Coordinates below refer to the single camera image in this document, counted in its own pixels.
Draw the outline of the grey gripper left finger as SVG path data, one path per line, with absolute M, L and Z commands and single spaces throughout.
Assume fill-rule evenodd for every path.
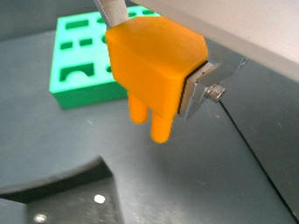
M 125 0 L 93 0 L 107 28 L 128 20 Z

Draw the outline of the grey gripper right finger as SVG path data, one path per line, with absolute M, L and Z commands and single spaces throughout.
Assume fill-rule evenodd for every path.
M 205 62 L 185 78 L 177 114 L 187 121 L 209 99 L 219 102 L 225 88 L 220 82 L 231 76 L 231 72 L 220 63 Z

